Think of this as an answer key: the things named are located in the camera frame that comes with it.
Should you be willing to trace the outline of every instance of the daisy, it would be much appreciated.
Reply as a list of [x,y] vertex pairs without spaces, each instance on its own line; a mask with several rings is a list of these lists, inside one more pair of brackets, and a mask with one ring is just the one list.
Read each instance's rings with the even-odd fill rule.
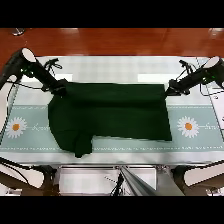
[[22,119],[20,117],[15,117],[10,122],[8,122],[6,126],[6,135],[8,135],[8,138],[17,138],[21,134],[23,134],[23,131],[25,131],[27,128],[25,119]]
[[182,135],[185,135],[185,137],[194,138],[199,133],[199,127],[194,118],[182,117],[179,119],[177,127],[179,127],[178,130],[182,131]]

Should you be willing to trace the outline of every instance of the yellow flower center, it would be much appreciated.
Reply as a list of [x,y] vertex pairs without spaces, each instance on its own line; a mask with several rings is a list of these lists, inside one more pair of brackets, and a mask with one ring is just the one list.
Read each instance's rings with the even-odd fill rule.
[[13,129],[13,131],[18,131],[19,130],[19,124],[14,124],[13,126],[12,126],[12,129]]
[[185,124],[185,128],[186,128],[187,130],[191,130],[191,129],[192,129],[192,124],[190,124],[190,123],[186,123],[186,124]]

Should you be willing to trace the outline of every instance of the wooden floor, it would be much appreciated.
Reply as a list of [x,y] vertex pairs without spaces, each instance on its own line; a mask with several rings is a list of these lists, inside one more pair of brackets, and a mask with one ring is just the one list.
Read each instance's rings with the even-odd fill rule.
[[169,55],[224,57],[223,28],[0,28],[0,67],[19,48],[36,56]]

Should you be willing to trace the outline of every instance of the dark green cloth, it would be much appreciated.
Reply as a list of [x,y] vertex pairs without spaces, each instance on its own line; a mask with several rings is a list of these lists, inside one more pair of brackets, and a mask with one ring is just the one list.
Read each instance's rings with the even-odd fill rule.
[[67,83],[48,119],[59,147],[76,157],[92,152],[92,137],[171,141],[162,84]]

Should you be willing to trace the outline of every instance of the table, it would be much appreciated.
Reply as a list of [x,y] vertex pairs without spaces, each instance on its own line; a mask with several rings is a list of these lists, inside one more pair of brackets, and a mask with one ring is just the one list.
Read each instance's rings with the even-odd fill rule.
[[[39,57],[44,64],[55,57]],[[166,83],[176,78],[183,68],[179,60],[198,66],[194,57],[168,56],[62,56],[54,68],[57,79],[96,83]],[[203,63],[205,58],[198,58]],[[42,87],[35,79],[23,77],[22,83]],[[19,87],[9,121],[21,117],[27,129],[18,138],[4,133],[0,156],[19,163],[36,164],[186,164],[209,163],[224,159],[223,137],[210,97],[200,94],[199,86],[188,96],[166,99],[172,142],[94,137],[94,151],[81,159],[61,150],[48,127],[47,105],[50,93]],[[178,130],[179,119],[194,118],[199,133],[189,138]]]

